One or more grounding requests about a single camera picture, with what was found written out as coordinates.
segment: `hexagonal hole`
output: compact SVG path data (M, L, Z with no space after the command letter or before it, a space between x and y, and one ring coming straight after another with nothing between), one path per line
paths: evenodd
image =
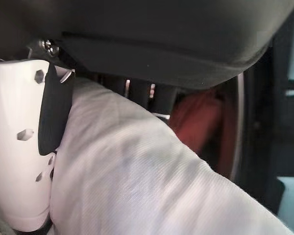
M44 82L44 71L38 70L35 74L35 81L40 84Z
M17 139L19 141L27 141L32 138L34 131L32 129L25 129L17 134Z
M41 181L41 179L43 178L43 173L42 172L40 172L40 174L36 177L36 182L39 182L39 181Z

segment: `gray fabric surface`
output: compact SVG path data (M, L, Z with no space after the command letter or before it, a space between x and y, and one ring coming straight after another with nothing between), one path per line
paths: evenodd
M51 191L55 234L291 235L139 105L77 81Z

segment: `white plastic panel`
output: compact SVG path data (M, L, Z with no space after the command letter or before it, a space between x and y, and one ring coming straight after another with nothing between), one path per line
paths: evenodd
M48 68L43 60L0 63L0 209L12 228L24 232L40 228L49 213L55 154L38 152Z

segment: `red fabric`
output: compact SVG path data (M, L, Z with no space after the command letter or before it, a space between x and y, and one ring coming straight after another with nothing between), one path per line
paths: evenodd
M236 115L227 97L216 98L216 89L192 94L173 110L169 126L178 138L194 152L203 146L220 126L221 143L217 172L229 177L235 149Z

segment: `white fabric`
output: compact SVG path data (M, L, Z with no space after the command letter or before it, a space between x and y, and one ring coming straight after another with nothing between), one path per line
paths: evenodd
M61 235L292 234L166 124L91 81L74 92L51 218Z

